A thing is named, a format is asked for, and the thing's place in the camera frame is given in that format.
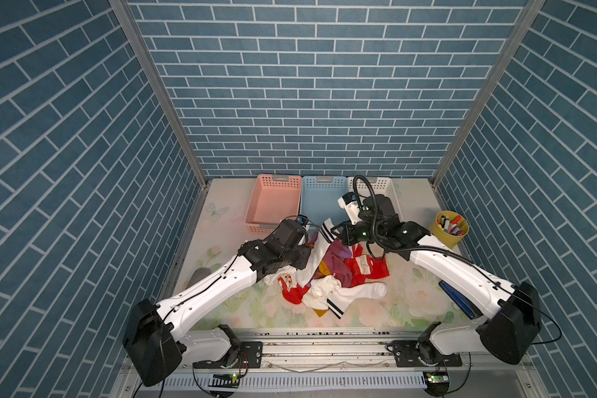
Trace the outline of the white sock black stripes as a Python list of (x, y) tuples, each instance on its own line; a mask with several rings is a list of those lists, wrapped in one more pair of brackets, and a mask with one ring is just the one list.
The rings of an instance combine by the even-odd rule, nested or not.
[[(326, 222), (323, 225), (325, 225), (326, 229), (329, 230), (329, 232), (330, 229), (334, 227), (330, 219), (326, 220)], [(308, 247), (312, 250), (308, 258), (308, 265), (304, 270), (296, 270), (294, 267), (286, 265), (272, 275), (263, 275), (262, 280), (267, 285), (273, 285), (273, 283), (275, 283), (275, 281), (280, 276), (291, 275), (298, 285), (302, 287), (307, 286), (310, 280), (313, 278), (313, 275), (316, 272), (319, 264), (321, 263), (321, 260), (325, 256), (325, 253), (327, 252), (328, 248), (330, 247), (330, 245), (333, 244), (333, 241), (329, 240), (328, 234), (325, 234), (319, 228), (315, 237), (316, 240), (313, 242), (313, 245), (310, 245), (310, 240), (308, 238)]]

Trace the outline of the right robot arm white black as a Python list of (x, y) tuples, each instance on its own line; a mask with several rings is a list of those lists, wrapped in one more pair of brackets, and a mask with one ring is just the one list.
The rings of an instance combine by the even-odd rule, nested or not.
[(331, 232), (345, 244), (378, 245), (439, 278), (443, 292), (463, 311), (461, 325), (433, 323), (419, 336), (416, 351), (435, 366), (456, 353), (489, 353), (517, 365), (536, 343), (542, 327), (537, 290), (493, 275), (444, 245), (416, 222), (400, 220), (391, 200), (376, 195), (363, 176), (349, 179), (349, 191), (338, 203), (348, 220)]

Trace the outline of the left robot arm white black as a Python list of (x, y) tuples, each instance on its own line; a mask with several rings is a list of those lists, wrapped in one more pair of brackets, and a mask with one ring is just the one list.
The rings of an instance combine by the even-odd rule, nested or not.
[(233, 365), (240, 339), (225, 324), (192, 327), (233, 295), (285, 265), (303, 269), (310, 256), (308, 229), (296, 219), (280, 222), (262, 240), (245, 242), (217, 271), (158, 303), (144, 299), (130, 310), (121, 343), (144, 386), (165, 381), (184, 361)]

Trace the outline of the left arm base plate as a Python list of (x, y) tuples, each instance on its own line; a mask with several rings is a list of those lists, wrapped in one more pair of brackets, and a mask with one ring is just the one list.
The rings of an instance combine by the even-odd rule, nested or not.
[(202, 361), (194, 363), (195, 369), (258, 369), (261, 366), (263, 343), (261, 341), (241, 342), (239, 348), (231, 348), (218, 361)]

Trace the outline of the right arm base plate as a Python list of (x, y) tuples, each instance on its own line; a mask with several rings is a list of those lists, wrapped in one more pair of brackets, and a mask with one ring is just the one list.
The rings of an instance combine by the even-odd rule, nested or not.
[(386, 350), (394, 357), (396, 366), (399, 368), (463, 366), (459, 354), (442, 355), (429, 344), (414, 340), (392, 341), (386, 345)]

